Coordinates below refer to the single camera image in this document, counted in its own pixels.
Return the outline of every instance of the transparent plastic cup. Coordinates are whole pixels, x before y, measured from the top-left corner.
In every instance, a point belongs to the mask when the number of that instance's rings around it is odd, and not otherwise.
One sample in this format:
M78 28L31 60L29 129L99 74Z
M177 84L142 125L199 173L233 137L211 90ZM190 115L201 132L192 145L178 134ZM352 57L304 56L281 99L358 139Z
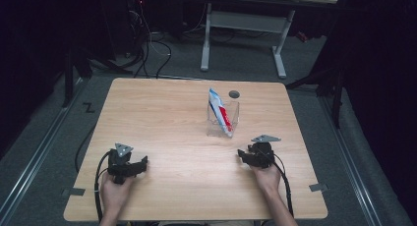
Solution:
M232 126L232 131L227 135L224 129L227 127L222 127L217 118L214 115L210 105L208 104L208 136L220 137L220 138L233 138L233 134L236 130L237 124L239 123L239 102L238 101L225 101L223 102L223 107L226 109L227 117Z

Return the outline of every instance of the white desk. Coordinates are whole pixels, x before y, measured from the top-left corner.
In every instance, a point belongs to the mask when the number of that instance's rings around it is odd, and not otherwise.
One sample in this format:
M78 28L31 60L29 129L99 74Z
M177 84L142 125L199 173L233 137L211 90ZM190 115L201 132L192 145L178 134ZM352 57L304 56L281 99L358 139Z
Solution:
M315 3L331 3L335 4L337 0L294 0L294 1L304 1L304 2L315 2ZM291 23L294 17L295 11L289 11L287 17L267 17L260 15L249 15L249 14L238 14L230 12L219 12L212 11L211 4L208 4L207 10L207 19L206 19L206 35L205 43L203 45L203 55L202 55L202 71L207 71L209 69L209 34L210 28L234 28L234 29L246 29L246 30L256 30L256 31L265 31L272 33L279 33L279 39L271 51L273 58L275 60L275 66L278 71L278 76L281 79L286 78L285 68L282 63L281 50L284 45L285 38L288 34L288 31L291 27Z

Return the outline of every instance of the hand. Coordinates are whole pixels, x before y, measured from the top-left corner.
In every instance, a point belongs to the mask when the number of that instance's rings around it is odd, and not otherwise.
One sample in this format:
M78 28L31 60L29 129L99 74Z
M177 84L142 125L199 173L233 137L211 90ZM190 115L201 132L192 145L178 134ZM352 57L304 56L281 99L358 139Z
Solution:
M100 225L116 225L120 212L126 204L134 177L126 178L123 185L113 182L113 176L104 172L101 179L100 194L104 204Z
M251 166L257 177L258 186L264 194L272 194L278 192L279 181L281 180L281 173L278 169L271 165L266 169Z
M297 222L292 217L279 195L278 186L279 181L281 180L281 173L279 170L273 165L266 169L251 166L251 169L257 177L258 186L264 193L275 225L297 225Z

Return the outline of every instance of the forearm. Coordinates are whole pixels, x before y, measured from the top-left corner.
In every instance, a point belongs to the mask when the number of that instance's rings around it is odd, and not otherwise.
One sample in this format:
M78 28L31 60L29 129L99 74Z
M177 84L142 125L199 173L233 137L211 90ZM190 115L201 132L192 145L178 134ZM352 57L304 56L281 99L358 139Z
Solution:
M100 226L115 226L119 217L118 212L104 212Z
M297 225L294 217L288 211L285 203L282 201L278 191L264 191L264 196L268 203L270 214L272 215L275 225L293 226Z

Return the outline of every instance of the wire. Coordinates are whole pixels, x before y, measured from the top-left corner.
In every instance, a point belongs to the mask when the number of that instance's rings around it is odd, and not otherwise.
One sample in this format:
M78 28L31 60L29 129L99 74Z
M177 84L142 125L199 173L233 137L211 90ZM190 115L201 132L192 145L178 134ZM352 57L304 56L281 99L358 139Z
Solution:
M168 48L168 50L169 50L169 56L168 56L168 59L166 59L166 61L162 64L162 66L160 66L159 67L159 69L157 70L157 72L156 72L156 78L158 79L158 77L159 77L159 73L160 73L160 71L162 70L162 68L169 62L169 60L171 59L171 48L168 46L168 45L166 45L165 43L163 43L163 42L159 42L159 41L156 41L156 43L159 43L159 44L162 44L162 45L164 45L164 46L166 46L167 48Z
M138 73L139 73L139 71L141 70L141 68L144 68L144 72L145 72L145 75L147 76L147 78L149 79L149 75L148 75L148 72L147 72L147 68L146 68L146 66L145 66L145 63L147 62L147 60L148 60L148 56L149 56L149 43L148 43L148 41L147 41L147 56L145 57L145 59L142 61L142 65L138 68L138 70L136 71L136 73L135 73L135 75L133 76L133 78L135 78L137 75L138 75Z
M291 200L291 189L289 187L289 182L286 177L285 171L282 171L281 168L276 164L274 159L270 159L269 156L267 156L263 151L261 151L259 148L255 147L266 159L268 159L281 173L282 180L285 184L285 190L286 190L286 197L287 197L287 205L288 205L288 211L291 213L292 217L294 217L294 210L292 209L292 200ZM282 162L282 160L278 157L279 161L281 161L282 168L285 170L285 166Z
M96 125L96 123L91 127L91 129L89 129L89 133L86 135L86 137L83 139L83 141L81 142L81 144L80 144L80 146L78 147L78 149L77 149L77 153L76 153L76 157L75 157L75 159L74 159L74 163L75 163L75 165L76 165L76 171L77 171L77 173L79 173L80 172L80 168L79 168L79 166L78 166L78 156L79 156L79 154L80 154L80 150L81 150L81 148L83 147L83 145L84 145L84 143L86 142L86 140L89 138L89 136L91 135L91 133L92 133L92 131L94 130L94 128L95 128L95 125Z
M185 33L186 32L192 32L194 30L200 30L201 29L201 28L198 28L198 27L200 26L200 24L202 23L203 18L205 17L205 12L206 12L207 6L208 6L208 4L206 3L205 4L205 7L203 8L203 13L202 13L202 16L200 17L200 21L196 24L196 26L194 28L190 29L190 30L184 31Z
M97 215L98 215L98 222L101 222L101 219L103 217L103 212L101 210L101 202L100 202L100 192L99 192L99 184L98 184L98 179L101 175L100 173L100 169L101 169L101 164L103 163L104 159L110 154L110 151L107 151L103 157L101 157L100 162L98 163L97 166L97 172L95 173L95 181L94 181L94 197L95 197L95 207L97 208Z
M170 56L170 55L171 55L171 53L169 53L169 54L163 54L163 53L160 53L158 50L156 50L156 48L154 48L154 46L153 46L153 44L152 44L152 33L150 32L150 29L149 29L149 26L148 26L148 22L147 22L147 20L145 19L145 16L144 16L144 9L142 8L142 4L139 4L139 6L141 7L141 16L142 16L142 19L144 20L145 26L146 26L146 27L147 27L147 29L148 29L150 46L153 48L153 50L154 50L157 54L162 55L162 56Z

